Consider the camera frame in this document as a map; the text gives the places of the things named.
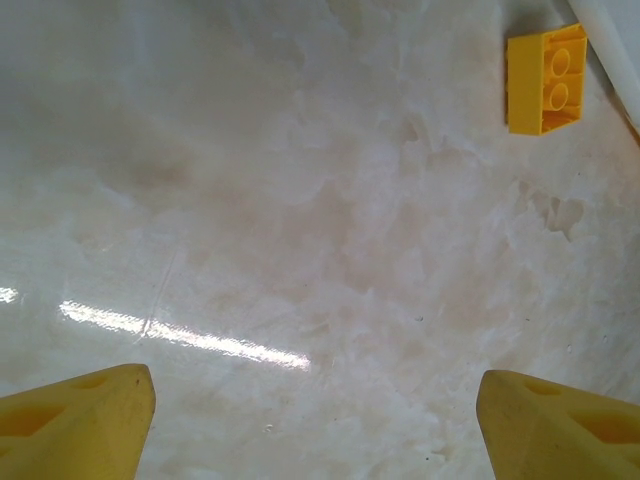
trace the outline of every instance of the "marble floor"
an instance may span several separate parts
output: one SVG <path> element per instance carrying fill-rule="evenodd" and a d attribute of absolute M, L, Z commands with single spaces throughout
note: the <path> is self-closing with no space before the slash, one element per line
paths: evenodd
<path fill-rule="evenodd" d="M 505 35 L 572 21 L 3 1 L 0 394 L 148 364 L 154 480 L 490 479 L 491 368 L 640 403 L 638 141 L 593 62 L 504 124 Z"/>

